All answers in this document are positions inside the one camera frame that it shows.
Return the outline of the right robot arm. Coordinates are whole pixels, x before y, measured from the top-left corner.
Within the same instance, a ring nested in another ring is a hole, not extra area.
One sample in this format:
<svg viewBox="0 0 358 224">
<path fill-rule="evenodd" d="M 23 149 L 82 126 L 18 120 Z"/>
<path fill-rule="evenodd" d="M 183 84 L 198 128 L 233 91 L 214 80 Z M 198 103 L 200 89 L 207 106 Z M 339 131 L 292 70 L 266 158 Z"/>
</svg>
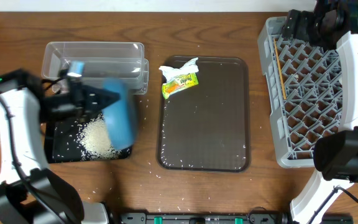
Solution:
<svg viewBox="0 0 358 224">
<path fill-rule="evenodd" d="M 358 1 L 317 1 L 312 11 L 292 9 L 282 34 L 335 50 L 341 63 L 338 132 L 317 140 L 313 174 L 290 202 L 293 223 L 321 223 L 338 196 L 358 183 Z"/>
</svg>

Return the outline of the yellow green snack wrapper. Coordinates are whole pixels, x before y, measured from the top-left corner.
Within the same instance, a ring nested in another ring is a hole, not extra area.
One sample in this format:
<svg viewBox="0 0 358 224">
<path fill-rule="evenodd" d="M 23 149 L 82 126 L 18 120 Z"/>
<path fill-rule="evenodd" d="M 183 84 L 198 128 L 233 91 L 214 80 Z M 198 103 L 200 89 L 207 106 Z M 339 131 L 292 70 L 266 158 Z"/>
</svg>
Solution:
<svg viewBox="0 0 358 224">
<path fill-rule="evenodd" d="M 168 99 L 170 95 L 199 84 L 196 73 L 179 75 L 162 85 L 162 96 Z"/>
</svg>

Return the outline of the wooden chopstick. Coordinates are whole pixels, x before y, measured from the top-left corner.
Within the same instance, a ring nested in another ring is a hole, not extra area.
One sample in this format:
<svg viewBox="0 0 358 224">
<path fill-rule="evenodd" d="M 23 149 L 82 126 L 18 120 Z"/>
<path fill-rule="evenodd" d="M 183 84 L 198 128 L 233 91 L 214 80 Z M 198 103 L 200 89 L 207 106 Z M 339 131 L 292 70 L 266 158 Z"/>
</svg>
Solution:
<svg viewBox="0 0 358 224">
<path fill-rule="evenodd" d="M 281 68 L 279 54 L 278 54 L 277 42 L 276 42 L 276 40 L 274 38 L 273 38 L 273 45 L 274 45 L 274 48 L 275 48 L 275 57 L 276 57 L 276 61 L 277 61 L 278 74 L 279 74 L 279 78 L 280 78 L 280 84 L 281 84 L 283 99 L 287 100 L 287 94 L 285 92 L 285 85 L 284 85 L 283 75 L 282 75 L 282 68 Z"/>
</svg>

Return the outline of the white tissue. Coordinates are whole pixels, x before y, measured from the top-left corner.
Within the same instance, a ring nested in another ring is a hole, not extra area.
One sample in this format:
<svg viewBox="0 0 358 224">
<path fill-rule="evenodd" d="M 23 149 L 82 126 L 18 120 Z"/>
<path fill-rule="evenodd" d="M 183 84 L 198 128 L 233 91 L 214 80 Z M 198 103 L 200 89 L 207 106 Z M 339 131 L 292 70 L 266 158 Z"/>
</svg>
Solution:
<svg viewBox="0 0 358 224">
<path fill-rule="evenodd" d="M 187 75 L 189 73 L 199 72 L 199 68 L 196 64 L 197 60 L 198 57 L 193 58 L 186 62 L 181 68 L 173 68 L 162 65 L 159 67 L 159 70 L 162 72 L 162 75 L 165 77 L 166 81 L 170 82 L 179 75 Z"/>
</svg>

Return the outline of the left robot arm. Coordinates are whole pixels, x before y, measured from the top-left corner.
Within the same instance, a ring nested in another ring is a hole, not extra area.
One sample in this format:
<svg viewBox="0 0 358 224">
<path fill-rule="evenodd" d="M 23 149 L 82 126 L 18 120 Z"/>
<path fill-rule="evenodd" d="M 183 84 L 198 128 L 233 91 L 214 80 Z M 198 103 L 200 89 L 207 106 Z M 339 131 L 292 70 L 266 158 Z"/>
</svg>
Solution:
<svg viewBox="0 0 358 224">
<path fill-rule="evenodd" d="M 26 70 L 0 75 L 1 223 L 112 222 L 105 204 L 82 201 L 50 170 L 40 125 L 87 118 L 121 97 L 67 74 L 61 78 L 69 91 L 46 96 L 46 81 Z"/>
</svg>

